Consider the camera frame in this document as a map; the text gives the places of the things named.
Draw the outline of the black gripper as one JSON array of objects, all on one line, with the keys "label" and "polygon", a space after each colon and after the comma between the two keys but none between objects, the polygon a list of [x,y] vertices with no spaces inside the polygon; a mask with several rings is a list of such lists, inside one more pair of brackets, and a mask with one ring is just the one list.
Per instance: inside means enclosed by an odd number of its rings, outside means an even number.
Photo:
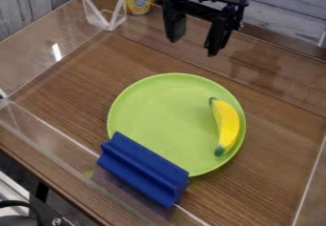
[{"label": "black gripper", "polygon": [[[163,21],[168,40],[175,43],[185,33],[185,13],[195,10],[212,10],[241,16],[248,6],[247,0],[163,0]],[[212,21],[203,47],[212,57],[227,45],[232,31],[232,22],[225,15],[217,15]]]}]

